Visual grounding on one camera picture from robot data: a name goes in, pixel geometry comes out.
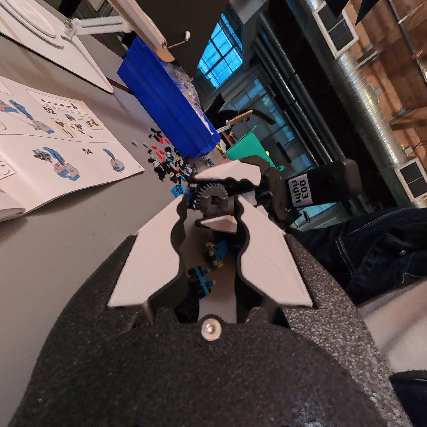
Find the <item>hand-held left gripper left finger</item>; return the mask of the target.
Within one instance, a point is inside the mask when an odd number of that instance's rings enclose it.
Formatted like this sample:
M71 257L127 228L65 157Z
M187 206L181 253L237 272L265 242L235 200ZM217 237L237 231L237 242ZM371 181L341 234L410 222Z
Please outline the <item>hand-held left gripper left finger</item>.
M187 293L182 252L187 199L178 197L136 234L109 299L109 308L142 305L176 307Z

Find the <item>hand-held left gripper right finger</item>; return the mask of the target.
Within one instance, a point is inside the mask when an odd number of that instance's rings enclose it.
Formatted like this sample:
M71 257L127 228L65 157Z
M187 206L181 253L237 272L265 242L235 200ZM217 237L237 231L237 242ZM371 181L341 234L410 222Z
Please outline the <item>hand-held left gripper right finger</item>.
M236 207L244 238L237 265L243 282L280 306L312 307L285 232L243 197L236 199Z

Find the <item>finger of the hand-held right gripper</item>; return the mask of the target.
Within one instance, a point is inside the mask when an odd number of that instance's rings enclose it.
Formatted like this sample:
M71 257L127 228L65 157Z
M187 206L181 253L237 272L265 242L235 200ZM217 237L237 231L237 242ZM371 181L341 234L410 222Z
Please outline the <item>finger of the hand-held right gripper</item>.
M199 228L226 234L236 234L238 228L236 218L229 214L200 218L194 224Z
M265 161L223 161L194 175L194 184L221 184L230 194L259 189Z

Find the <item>black gear brick assembly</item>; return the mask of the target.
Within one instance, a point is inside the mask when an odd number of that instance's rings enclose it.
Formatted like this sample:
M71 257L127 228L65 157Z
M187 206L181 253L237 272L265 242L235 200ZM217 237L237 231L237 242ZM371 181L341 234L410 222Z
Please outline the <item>black gear brick assembly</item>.
M223 184L202 182L189 184L184 192L187 209L200 211L204 217L234 214L234 196Z

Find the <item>blue yellow brick assembly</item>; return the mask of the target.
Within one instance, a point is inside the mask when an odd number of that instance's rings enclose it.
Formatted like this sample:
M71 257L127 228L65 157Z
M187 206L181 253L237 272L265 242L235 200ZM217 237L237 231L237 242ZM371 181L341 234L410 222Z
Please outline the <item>blue yellow brick assembly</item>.
M208 242L205 245L205 260L215 270L223 266L223 260L227 253L228 245L225 240L216 244ZM209 278L210 272L210 268L201 268L200 266L188 270L189 284L195 287L199 299L208 296L216 283L216 280Z

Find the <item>grey desk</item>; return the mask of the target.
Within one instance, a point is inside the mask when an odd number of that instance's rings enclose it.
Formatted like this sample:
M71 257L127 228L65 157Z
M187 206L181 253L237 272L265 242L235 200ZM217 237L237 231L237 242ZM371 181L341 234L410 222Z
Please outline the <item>grey desk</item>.
M129 235L174 198L141 143L156 128L134 95L109 94L1 36L1 75L84 101L145 168L141 174L66 195L1 222L1 426L26 390L40 350L78 288Z

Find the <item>green box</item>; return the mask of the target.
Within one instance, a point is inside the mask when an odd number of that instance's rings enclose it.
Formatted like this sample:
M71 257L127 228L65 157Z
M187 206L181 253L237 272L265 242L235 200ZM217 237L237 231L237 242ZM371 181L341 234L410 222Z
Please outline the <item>green box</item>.
M227 149L227 157L230 160L235 161L244 157L256 155L270 163L271 167L276 167L257 136L254 134L255 128L256 126L246 135L241 137L233 146Z

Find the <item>pile of small brick parts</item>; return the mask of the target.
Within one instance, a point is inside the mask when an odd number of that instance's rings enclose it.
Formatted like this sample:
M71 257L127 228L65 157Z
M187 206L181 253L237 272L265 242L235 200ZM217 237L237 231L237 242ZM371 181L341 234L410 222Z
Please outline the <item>pile of small brick parts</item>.
M160 181L173 184L170 192L174 197L185 195L189 205L195 203L197 186L190 179L198 173L193 162L178 151L166 135L158 128L151 127L141 142L132 141L135 147L143 146L147 151L148 163Z

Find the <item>person's denim jacket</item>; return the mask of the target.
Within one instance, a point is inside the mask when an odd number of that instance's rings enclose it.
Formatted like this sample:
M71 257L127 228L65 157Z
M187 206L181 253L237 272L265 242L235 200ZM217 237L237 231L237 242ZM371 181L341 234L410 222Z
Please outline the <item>person's denim jacket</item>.
M359 305L426 279L426 209L390 208L326 228L288 228ZM426 371L392 373L346 298L317 291L321 314L288 318L291 327L333 354L353 374L389 426L426 426Z

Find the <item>bags of brick parts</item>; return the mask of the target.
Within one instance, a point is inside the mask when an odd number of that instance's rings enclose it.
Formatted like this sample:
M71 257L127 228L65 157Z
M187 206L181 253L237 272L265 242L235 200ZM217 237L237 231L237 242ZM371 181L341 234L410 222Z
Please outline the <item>bags of brick parts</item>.
M197 90L195 89L191 78L187 75L184 69L180 65L167 62L164 62L163 67L177 85L181 94L186 98L189 104L191 104L193 109L203 113Z

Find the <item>blue plastic bin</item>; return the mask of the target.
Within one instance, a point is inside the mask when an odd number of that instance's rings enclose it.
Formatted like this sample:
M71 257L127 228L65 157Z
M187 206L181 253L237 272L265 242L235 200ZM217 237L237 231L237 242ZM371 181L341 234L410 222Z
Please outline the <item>blue plastic bin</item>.
M207 129L140 37L133 40L117 73L184 157L204 157L214 150L220 135L209 121Z

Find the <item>person's white shirt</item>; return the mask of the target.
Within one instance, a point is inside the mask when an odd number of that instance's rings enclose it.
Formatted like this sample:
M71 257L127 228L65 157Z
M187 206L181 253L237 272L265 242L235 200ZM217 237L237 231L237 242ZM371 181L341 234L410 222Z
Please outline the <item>person's white shirt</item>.
M426 279L377 296L357 311L392 373L426 371Z

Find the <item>dark partition panel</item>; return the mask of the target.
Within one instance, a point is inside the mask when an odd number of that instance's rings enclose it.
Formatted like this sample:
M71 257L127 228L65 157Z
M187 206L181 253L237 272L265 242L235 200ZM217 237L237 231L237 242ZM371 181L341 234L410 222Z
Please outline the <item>dark partition panel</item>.
M189 77L193 77L211 34L226 10L228 0L137 0L165 37L174 45L190 32L190 39L170 49Z

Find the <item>building instruction booklet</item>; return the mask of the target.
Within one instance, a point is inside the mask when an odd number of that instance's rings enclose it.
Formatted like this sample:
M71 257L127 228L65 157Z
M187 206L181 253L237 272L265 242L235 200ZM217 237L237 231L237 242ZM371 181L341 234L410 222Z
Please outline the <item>building instruction booklet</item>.
M144 171L83 101L0 85L1 221Z

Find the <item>white display stand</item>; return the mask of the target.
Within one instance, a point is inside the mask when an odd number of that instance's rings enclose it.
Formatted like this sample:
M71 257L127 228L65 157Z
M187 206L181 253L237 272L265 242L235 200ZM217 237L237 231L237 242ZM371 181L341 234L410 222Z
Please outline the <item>white display stand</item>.
M70 36L63 20L37 1L0 3L1 35L108 93L130 92L117 74L123 60L93 36Z

